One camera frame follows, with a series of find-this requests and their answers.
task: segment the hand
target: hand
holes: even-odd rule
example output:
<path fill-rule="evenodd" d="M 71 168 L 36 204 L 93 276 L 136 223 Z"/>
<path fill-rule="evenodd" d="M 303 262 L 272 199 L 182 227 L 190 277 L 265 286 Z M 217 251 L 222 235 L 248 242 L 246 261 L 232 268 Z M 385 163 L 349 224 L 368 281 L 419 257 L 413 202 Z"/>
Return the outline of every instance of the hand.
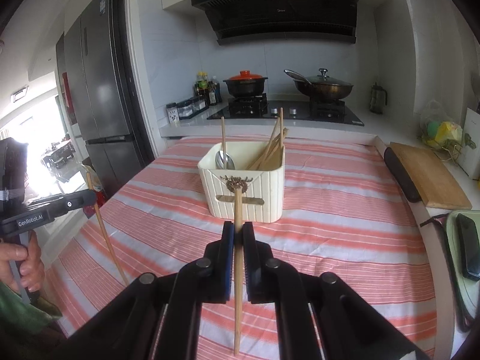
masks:
<path fill-rule="evenodd" d="M 0 243 L 0 281 L 16 292 L 19 292 L 19 288 L 11 274 L 9 260 L 25 260 L 20 265 L 21 283 L 30 292 L 39 290 L 45 278 L 45 267 L 40 260 L 42 250 L 38 246 L 35 232 L 32 231 L 31 234 L 28 251 L 21 245 Z"/>

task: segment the gray refrigerator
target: gray refrigerator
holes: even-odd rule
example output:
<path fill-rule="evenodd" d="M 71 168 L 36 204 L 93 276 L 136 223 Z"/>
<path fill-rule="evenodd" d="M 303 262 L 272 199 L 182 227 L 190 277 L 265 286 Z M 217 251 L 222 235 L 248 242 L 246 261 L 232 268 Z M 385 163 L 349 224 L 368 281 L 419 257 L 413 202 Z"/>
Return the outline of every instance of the gray refrigerator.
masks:
<path fill-rule="evenodd" d="M 118 0 L 93 0 L 65 35 L 71 101 L 108 197 L 153 159 L 131 78 L 121 8 Z"/>

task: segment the black range hood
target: black range hood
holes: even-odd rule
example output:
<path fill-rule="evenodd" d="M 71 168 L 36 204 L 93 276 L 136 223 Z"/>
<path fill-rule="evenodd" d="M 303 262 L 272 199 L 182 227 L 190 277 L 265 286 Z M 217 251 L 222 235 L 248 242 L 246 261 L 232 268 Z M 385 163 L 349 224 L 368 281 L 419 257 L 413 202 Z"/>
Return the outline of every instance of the black range hood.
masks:
<path fill-rule="evenodd" d="M 218 44 L 264 39 L 355 43 L 359 0 L 191 0 L 205 11 Z"/>

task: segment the screw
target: screw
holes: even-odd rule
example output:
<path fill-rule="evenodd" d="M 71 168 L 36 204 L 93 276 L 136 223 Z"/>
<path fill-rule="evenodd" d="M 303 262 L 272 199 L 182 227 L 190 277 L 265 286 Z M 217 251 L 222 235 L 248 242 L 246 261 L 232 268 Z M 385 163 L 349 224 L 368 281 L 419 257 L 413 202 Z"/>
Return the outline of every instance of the screw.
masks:
<path fill-rule="evenodd" d="M 322 280 L 328 284 L 334 284 L 337 282 L 338 276 L 333 272 L 325 272 L 322 275 Z"/>
<path fill-rule="evenodd" d="M 278 268 L 280 266 L 279 259 L 268 259 L 265 265 L 269 268 Z"/>
<path fill-rule="evenodd" d="M 197 260 L 197 266 L 200 268 L 208 268 L 212 262 L 207 257 L 202 257 Z"/>
<path fill-rule="evenodd" d="M 153 274 L 147 273 L 141 275 L 138 280 L 140 280 L 140 283 L 142 284 L 151 284 L 155 280 L 155 276 Z"/>

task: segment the white countertop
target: white countertop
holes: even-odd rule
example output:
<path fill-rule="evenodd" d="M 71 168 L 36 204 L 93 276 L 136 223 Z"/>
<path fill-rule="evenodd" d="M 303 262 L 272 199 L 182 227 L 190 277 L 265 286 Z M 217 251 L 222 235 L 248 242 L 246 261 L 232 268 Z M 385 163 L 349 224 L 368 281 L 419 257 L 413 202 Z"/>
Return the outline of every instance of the white countertop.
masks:
<path fill-rule="evenodd" d="M 207 120 L 207 117 L 224 107 L 227 107 L 227 103 L 213 106 L 191 120 L 159 127 L 160 135 L 163 138 L 221 136 L 221 121 Z M 365 126 L 291 119 L 285 119 L 284 125 L 289 129 L 288 137 L 290 138 L 373 145 L 381 154 L 390 142 L 422 146 L 422 142 L 416 138 L 413 131 L 405 132 L 386 116 L 373 114 L 367 108 L 351 107 L 351 110 Z M 226 134 L 229 136 L 265 135 L 268 137 L 274 124 L 274 119 L 225 119 Z M 469 179 L 456 164 L 450 162 L 444 164 L 469 197 L 472 209 L 480 210 L 480 190 L 477 181 Z M 448 210 L 425 207 L 422 202 L 409 203 L 409 205 L 418 224 L 431 216 L 448 212 Z M 467 334 L 459 332 L 455 323 L 455 300 L 442 240 L 433 225 L 422 227 L 420 232 L 430 261 L 437 302 L 437 340 L 434 358 L 449 359 L 457 352 Z"/>

